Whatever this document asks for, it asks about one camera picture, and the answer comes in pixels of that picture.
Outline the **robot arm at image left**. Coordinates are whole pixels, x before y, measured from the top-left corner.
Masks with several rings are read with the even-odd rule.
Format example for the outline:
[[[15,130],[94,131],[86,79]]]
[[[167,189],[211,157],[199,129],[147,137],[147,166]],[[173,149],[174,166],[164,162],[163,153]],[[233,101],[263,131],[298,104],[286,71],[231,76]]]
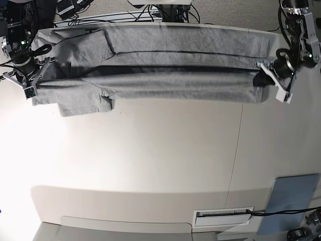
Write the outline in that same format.
[[[45,44],[32,50],[38,30],[43,26],[39,13],[38,1],[16,3],[7,1],[1,6],[1,20],[7,24],[7,32],[2,38],[2,52],[8,59],[1,67],[10,68],[11,72],[1,74],[1,80],[8,80],[21,87],[27,99],[38,95],[37,84],[48,69],[56,62],[55,57],[38,59],[52,50]]]

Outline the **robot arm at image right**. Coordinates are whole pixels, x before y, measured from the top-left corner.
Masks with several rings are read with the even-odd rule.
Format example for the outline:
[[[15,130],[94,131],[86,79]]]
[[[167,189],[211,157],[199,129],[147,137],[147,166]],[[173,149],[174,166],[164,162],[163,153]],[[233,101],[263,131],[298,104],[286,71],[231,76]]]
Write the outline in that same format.
[[[280,102],[291,102],[291,87],[300,68],[313,68],[320,62],[319,40],[308,8],[308,1],[279,1],[279,28],[289,48],[277,49],[273,61],[255,63],[260,71],[253,79],[253,85],[276,86],[276,99]]]

